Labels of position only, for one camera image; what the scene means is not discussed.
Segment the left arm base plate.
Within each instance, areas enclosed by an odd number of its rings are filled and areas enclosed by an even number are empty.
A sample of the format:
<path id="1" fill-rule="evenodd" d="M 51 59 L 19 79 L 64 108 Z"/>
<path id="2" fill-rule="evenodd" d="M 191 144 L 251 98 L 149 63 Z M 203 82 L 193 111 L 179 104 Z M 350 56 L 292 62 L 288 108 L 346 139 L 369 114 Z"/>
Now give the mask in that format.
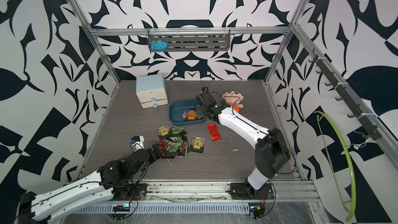
<path id="1" fill-rule="evenodd" d="M 141 199 L 146 196 L 148 184 L 140 183 L 136 185 L 129 185 L 128 187 L 117 187 L 113 190 L 114 201 L 130 200 L 130 199 Z"/>

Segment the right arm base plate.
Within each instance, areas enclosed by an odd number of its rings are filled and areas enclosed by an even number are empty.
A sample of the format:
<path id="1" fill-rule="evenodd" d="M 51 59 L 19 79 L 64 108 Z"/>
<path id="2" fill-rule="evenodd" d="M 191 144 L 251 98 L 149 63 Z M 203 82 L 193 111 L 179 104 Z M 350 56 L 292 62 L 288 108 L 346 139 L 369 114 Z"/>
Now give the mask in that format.
<path id="1" fill-rule="evenodd" d="M 233 200 L 267 200 L 272 195 L 273 190 L 270 184 L 265 184 L 259 190 L 255 190 L 245 181 L 243 183 L 231 183 L 228 193 Z"/>

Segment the red long tea sachet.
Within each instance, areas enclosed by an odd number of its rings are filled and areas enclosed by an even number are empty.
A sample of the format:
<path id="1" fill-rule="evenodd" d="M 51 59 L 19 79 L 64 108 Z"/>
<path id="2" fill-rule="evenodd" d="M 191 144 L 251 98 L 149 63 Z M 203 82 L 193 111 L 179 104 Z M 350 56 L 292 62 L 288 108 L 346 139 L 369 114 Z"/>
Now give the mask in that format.
<path id="1" fill-rule="evenodd" d="M 207 129 L 213 142 L 221 140 L 221 135 L 219 134 L 217 125 L 215 123 L 207 125 Z"/>

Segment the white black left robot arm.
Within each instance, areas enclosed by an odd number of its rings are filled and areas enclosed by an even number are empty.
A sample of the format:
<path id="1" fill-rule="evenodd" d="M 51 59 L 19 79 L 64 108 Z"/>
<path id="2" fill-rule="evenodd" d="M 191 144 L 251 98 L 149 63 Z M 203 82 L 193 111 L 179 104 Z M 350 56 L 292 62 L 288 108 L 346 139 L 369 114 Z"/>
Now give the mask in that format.
<path id="1" fill-rule="evenodd" d="M 140 148 L 128 157 L 108 162 L 88 176 L 62 188 L 44 193 L 25 193 L 20 200 L 15 222 L 53 224 L 63 217 L 95 203 L 137 194 L 132 182 L 136 174 L 163 157 L 164 145 Z"/>

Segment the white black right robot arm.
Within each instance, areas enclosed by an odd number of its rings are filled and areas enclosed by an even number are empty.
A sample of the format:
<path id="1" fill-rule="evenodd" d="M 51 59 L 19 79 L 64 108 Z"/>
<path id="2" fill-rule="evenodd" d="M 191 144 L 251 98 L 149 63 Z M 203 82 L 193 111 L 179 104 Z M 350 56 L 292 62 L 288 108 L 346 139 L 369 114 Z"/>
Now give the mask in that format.
<path id="1" fill-rule="evenodd" d="M 255 150 L 255 168 L 243 183 L 247 194 L 254 194 L 290 160 L 290 150 L 279 129 L 262 127 L 239 113 L 244 99 L 241 93 L 227 91 L 219 102 L 213 94 L 203 88 L 196 99 L 208 119 L 231 129 Z"/>

